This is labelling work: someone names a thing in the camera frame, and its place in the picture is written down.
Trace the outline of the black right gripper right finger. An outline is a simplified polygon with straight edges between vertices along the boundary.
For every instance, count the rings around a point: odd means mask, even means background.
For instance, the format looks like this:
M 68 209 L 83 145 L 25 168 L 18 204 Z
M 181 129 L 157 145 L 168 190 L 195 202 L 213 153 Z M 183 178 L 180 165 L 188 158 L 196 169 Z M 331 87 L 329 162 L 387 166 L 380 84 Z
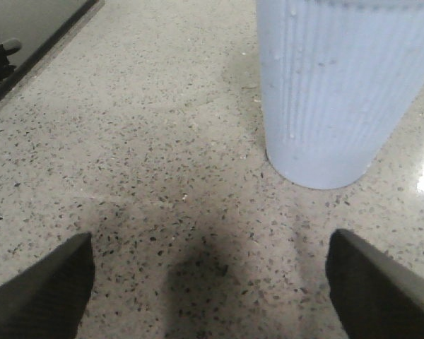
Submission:
M 424 278 L 358 235 L 333 232 L 326 277 L 349 338 L 424 338 Z

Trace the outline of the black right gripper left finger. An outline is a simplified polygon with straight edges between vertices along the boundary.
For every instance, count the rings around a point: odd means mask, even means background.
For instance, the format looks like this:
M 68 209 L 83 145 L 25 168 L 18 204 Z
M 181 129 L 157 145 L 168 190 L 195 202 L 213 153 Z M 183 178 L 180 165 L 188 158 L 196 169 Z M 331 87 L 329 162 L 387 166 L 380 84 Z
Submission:
M 92 235 L 76 234 L 0 286 L 0 338 L 75 338 L 94 279 Z

